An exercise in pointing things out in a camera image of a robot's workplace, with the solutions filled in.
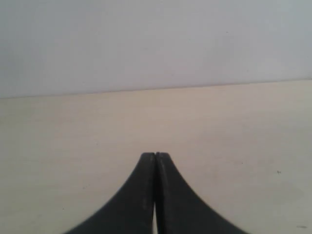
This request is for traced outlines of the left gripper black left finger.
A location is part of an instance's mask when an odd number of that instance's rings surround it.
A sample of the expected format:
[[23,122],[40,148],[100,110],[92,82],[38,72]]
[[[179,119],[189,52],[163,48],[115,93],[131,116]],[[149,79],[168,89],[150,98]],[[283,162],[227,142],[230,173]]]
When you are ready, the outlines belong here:
[[154,214],[154,153],[143,153],[117,193],[68,234],[151,234]]

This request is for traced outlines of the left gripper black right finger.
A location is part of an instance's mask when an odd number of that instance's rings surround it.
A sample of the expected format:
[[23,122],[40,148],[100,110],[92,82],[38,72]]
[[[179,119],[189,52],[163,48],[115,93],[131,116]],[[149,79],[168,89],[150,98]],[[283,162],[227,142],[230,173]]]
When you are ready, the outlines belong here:
[[156,153],[156,223],[159,234],[244,234],[188,185],[168,153]]

